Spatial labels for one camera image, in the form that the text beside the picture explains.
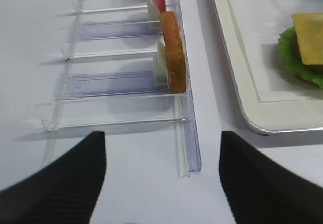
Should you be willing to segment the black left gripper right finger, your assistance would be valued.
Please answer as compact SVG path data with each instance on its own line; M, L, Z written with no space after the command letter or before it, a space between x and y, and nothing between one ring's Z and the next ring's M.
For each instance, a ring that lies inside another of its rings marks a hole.
M221 134L219 176L236 223L322 223L322 187L232 131Z

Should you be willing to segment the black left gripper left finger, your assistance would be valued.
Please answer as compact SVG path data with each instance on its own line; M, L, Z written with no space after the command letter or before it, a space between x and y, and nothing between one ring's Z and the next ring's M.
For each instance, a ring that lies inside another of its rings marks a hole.
M1 191L1 223L89 223L105 179L105 133Z

